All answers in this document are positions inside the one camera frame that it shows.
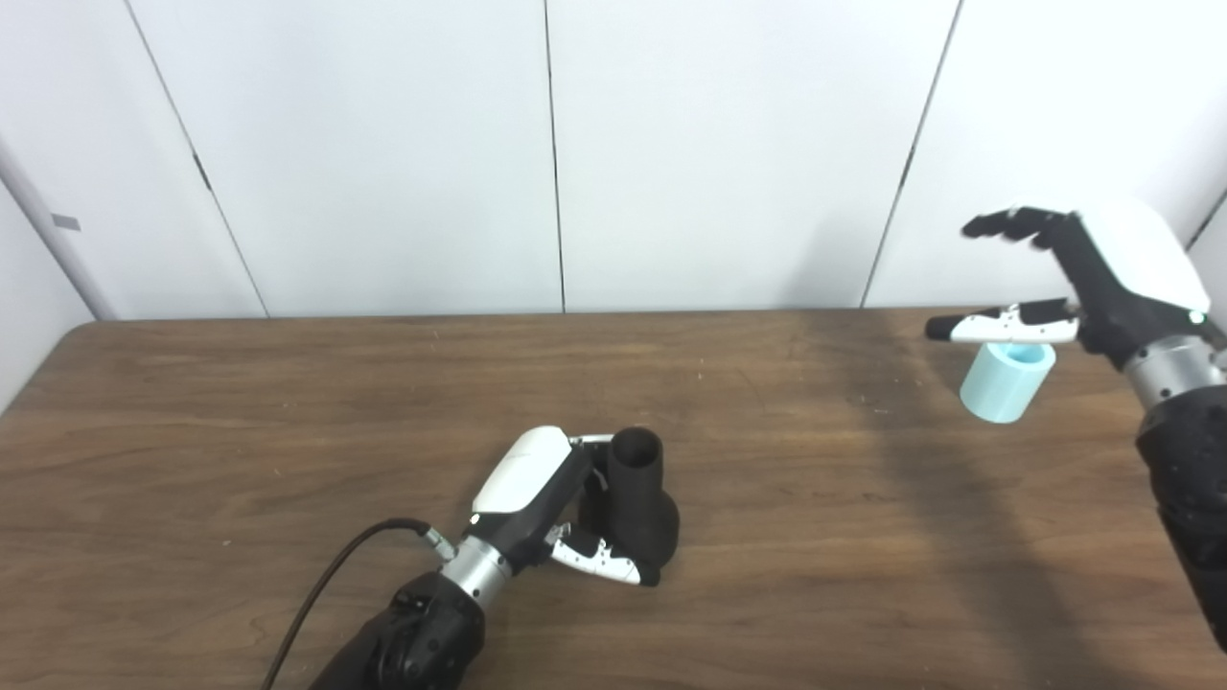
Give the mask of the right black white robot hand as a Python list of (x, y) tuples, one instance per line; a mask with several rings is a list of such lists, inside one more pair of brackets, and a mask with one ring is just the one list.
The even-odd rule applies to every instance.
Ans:
[(1055, 257), (1070, 298), (933, 317), (925, 335), (946, 343), (1077, 341), (1117, 370), (1172, 336), (1214, 341), (1211, 300), (1169, 223), (1136, 200), (1056, 211), (1029, 205), (977, 215), (968, 239), (1029, 242)]

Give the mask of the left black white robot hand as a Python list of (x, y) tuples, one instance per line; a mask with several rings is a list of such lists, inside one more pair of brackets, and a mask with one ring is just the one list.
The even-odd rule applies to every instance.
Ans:
[(477, 598), (546, 561), (656, 587), (679, 550), (680, 527), (656, 433), (571, 436), (539, 426), (517, 438), (479, 489), (444, 575)]

